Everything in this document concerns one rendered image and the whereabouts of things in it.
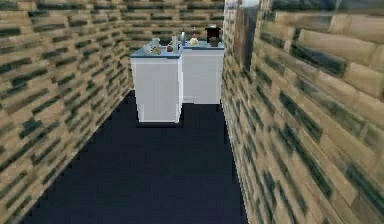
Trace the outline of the white counter cabinet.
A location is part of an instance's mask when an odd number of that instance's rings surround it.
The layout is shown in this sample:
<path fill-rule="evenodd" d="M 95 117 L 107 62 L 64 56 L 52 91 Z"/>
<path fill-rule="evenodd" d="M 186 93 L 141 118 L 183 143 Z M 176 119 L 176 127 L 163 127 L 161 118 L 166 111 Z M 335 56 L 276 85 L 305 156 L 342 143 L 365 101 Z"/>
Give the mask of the white counter cabinet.
<path fill-rule="evenodd" d="M 219 104 L 221 98 L 224 45 L 212 47 L 206 41 L 183 47 L 183 102 Z"/>
<path fill-rule="evenodd" d="M 183 104 L 182 50 L 159 54 L 141 47 L 130 55 L 140 122 L 178 123 Z"/>

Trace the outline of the pale glass jug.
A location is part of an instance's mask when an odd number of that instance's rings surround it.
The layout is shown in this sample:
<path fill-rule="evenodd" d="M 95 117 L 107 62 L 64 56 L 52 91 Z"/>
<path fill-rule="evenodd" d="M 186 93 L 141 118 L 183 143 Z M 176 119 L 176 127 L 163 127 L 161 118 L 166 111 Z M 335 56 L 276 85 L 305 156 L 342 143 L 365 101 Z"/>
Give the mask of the pale glass jug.
<path fill-rule="evenodd" d="M 153 38 L 149 43 L 143 46 L 143 52 L 145 55 L 160 55 L 162 48 L 160 46 L 160 39 Z"/>

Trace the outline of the black coffee machine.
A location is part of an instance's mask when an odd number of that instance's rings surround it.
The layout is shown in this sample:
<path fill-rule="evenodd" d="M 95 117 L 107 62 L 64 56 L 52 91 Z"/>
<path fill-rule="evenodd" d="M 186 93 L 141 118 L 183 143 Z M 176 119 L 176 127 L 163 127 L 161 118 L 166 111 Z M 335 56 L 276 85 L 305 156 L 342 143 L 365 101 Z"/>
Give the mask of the black coffee machine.
<path fill-rule="evenodd" d="M 207 42 L 210 42 L 210 39 L 212 37 L 219 38 L 221 28 L 218 27 L 216 24 L 209 25 L 205 28 L 206 31 L 206 40 Z"/>

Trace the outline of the brown framed wall picture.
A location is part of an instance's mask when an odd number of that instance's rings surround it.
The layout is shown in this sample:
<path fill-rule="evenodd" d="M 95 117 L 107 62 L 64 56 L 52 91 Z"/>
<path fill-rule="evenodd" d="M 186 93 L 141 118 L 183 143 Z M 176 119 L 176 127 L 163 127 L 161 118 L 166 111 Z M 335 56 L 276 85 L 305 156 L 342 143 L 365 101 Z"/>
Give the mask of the brown framed wall picture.
<path fill-rule="evenodd" d="M 233 53 L 243 70 L 248 70 L 251 65 L 258 9 L 258 5 L 241 4 L 236 14 Z"/>

